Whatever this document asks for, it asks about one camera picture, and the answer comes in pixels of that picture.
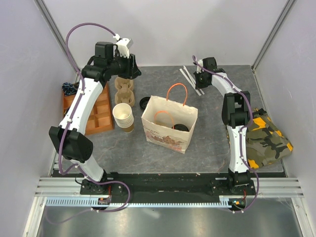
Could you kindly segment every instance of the white bag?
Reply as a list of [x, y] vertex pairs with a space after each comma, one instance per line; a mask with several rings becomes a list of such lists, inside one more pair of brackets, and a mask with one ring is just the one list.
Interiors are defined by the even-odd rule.
[[[151, 96], [142, 115], [142, 122], [147, 141], [184, 154], [191, 141], [198, 109], [185, 105], [188, 97], [185, 86], [187, 95], [183, 104], [168, 100], [170, 90], [176, 85], [184, 86], [181, 83], [171, 86], [166, 99]], [[185, 125], [189, 132], [173, 129], [176, 124]]]

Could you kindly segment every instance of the camouflage fabric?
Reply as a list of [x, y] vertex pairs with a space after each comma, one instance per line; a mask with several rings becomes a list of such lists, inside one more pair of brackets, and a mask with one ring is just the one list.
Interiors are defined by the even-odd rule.
[[293, 146], [271, 122], [266, 111], [255, 109], [253, 124], [246, 133], [247, 159], [251, 168], [260, 168], [291, 154]]

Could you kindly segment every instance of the black lid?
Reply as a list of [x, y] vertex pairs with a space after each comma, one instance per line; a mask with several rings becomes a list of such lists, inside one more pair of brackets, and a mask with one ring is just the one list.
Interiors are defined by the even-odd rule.
[[140, 100], [139, 105], [140, 105], [140, 108], [142, 110], [146, 109], [146, 106], [148, 104], [149, 99], [150, 99], [150, 97], [147, 96], [147, 97], [144, 97], [143, 99]]
[[189, 129], [183, 124], [174, 125], [174, 129], [179, 130], [179, 131], [189, 132]]

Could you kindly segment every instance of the white stick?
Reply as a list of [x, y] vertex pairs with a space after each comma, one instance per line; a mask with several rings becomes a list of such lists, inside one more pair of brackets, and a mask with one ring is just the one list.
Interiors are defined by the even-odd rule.
[[[186, 66], [183, 66], [184, 70], [186, 70], [187, 74], [189, 75], [190, 80], [192, 81], [192, 83], [194, 85], [196, 85], [196, 81], [194, 80], [193, 76], [191, 76], [191, 74], [189, 73], [188, 69]], [[204, 95], [205, 93], [202, 91], [202, 89], [199, 89], [200, 92], [202, 93], [202, 95]]]
[[188, 76], [184, 73], [184, 71], [182, 70], [182, 68], [180, 68], [180, 72], [184, 75], [184, 77], [187, 79], [188, 83], [190, 83], [190, 85], [193, 87], [193, 89], [197, 92], [197, 94], [199, 96], [201, 96], [201, 93], [196, 90], [196, 87], [193, 85], [192, 81], [188, 78]]

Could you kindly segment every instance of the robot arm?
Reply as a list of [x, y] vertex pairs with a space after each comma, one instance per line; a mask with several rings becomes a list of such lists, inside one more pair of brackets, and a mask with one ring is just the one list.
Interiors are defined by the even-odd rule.
[[[58, 127], [52, 126], [49, 130], [55, 149], [62, 152], [65, 159], [78, 163], [85, 174], [97, 182], [107, 180], [106, 172], [97, 164], [92, 155], [93, 144], [84, 136], [85, 127], [95, 101], [111, 76], [118, 75], [125, 79], [134, 79], [141, 75], [136, 65], [135, 55], [129, 53], [131, 45], [130, 39], [119, 39], [119, 36], [116, 44], [96, 43], [95, 55], [90, 58], [81, 72], [84, 77], [84, 91], [82, 81], [80, 81], [78, 92], [66, 116]], [[82, 94], [80, 103], [75, 108], [80, 94]], [[70, 120], [70, 114], [73, 112], [73, 119]], [[62, 134], [68, 122], [71, 123], [64, 140], [63, 150], [59, 151]]]
[[[226, 78], [227, 74], [223, 69], [218, 69], [215, 58], [205, 58], [198, 63], [204, 68], [215, 72]], [[229, 84], [223, 78], [204, 72], [201, 67], [197, 67], [194, 73], [196, 77], [196, 87], [205, 88], [209, 85], [216, 87], [224, 97], [222, 108], [222, 120], [227, 126], [230, 138], [231, 161], [229, 166], [229, 175], [231, 177], [231, 186], [247, 185], [250, 182], [250, 173], [248, 167], [241, 160], [246, 157], [246, 129], [242, 130], [242, 140], [240, 140], [240, 129], [249, 122], [250, 114], [244, 98], [234, 91], [242, 92], [250, 102], [248, 91], [241, 91], [234, 84]]]

